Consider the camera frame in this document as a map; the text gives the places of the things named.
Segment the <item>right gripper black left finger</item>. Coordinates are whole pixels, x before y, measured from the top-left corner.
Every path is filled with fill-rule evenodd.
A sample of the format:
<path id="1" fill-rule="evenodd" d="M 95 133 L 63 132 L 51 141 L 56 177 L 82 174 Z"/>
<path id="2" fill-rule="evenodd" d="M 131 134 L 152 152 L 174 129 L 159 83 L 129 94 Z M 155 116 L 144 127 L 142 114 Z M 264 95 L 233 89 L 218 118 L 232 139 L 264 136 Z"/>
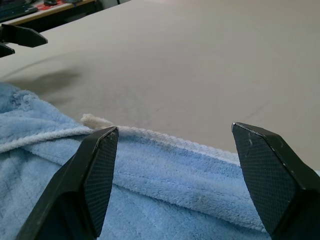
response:
<path id="1" fill-rule="evenodd" d="M 53 175 L 15 240 L 97 240 L 111 196 L 119 129 L 87 136 Z"/>

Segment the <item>light blue fluffy towel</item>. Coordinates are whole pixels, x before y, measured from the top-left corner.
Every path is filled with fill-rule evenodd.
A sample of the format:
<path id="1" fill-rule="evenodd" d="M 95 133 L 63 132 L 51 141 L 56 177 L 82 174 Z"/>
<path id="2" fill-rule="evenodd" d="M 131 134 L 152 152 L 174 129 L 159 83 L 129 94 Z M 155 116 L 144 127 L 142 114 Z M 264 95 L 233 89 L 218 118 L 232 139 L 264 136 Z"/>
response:
<path id="1" fill-rule="evenodd" d="M 96 131 L 33 92 L 0 83 L 0 240 L 15 240 L 53 175 Z M 238 152 L 116 126 L 112 189 L 97 240 L 272 240 Z"/>

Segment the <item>wooden desk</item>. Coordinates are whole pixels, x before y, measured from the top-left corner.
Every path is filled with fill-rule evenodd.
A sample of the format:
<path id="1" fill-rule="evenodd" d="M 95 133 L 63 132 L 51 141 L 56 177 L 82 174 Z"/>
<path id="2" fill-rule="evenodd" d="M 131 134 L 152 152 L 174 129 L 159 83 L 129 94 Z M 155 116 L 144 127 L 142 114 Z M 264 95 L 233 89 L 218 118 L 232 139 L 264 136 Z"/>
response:
<path id="1" fill-rule="evenodd" d="M 44 0 L 33 0 L 32 6 L 42 4 Z M 73 22 L 103 9 L 100 0 L 62 0 L 64 4 L 48 10 L 28 14 L 12 20 L 0 23 L 4 25 L 14 25 L 24 28 L 31 28 L 37 32 L 44 32 L 61 25 Z"/>

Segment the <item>black computer keyboard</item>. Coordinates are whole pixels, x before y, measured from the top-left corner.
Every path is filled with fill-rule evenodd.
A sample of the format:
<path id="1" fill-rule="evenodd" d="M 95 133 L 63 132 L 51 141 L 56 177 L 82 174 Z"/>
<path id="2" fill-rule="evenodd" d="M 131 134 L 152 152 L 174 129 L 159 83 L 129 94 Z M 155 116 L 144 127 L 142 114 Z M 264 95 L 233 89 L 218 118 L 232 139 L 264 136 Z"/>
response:
<path id="1" fill-rule="evenodd" d="M 36 13 L 33 0 L 0 0 L 0 23 Z"/>

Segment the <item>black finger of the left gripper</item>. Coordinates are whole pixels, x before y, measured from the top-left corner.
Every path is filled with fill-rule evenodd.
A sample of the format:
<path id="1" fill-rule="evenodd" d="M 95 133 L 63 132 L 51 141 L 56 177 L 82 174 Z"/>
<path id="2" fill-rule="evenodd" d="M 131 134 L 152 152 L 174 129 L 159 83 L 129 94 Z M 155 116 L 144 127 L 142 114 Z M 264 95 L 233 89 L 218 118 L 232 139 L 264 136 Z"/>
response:
<path id="1" fill-rule="evenodd" d="M 30 48 L 48 43 L 48 40 L 34 29 L 8 24 L 1 25 L 0 40 Z"/>
<path id="2" fill-rule="evenodd" d="M 0 58 L 15 54 L 15 50 L 0 42 Z"/>

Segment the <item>red mouse pad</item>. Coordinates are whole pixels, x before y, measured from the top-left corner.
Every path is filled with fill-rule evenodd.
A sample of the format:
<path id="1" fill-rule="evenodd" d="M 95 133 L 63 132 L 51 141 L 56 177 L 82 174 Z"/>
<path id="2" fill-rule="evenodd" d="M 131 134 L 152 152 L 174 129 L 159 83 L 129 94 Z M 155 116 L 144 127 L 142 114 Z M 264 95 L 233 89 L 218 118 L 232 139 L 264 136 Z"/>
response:
<path id="1" fill-rule="evenodd" d="M 57 0 L 57 5 L 55 5 L 55 6 L 45 6 L 44 2 L 43 2 L 43 3 L 38 4 L 36 7 L 38 8 L 39 11 L 46 11 L 46 10 L 55 8 L 57 6 L 63 5 L 63 4 L 64 4 L 64 2 L 62 0 Z"/>

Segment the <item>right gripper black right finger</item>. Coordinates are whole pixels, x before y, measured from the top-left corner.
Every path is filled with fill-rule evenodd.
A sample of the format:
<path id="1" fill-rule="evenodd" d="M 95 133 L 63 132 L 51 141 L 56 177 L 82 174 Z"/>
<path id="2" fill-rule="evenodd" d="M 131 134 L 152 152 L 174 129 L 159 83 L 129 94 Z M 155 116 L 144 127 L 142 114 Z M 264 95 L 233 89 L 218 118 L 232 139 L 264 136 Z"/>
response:
<path id="1" fill-rule="evenodd" d="M 320 240 L 320 176 L 278 134 L 231 128 L 250 197 L 272 240 Z"/>

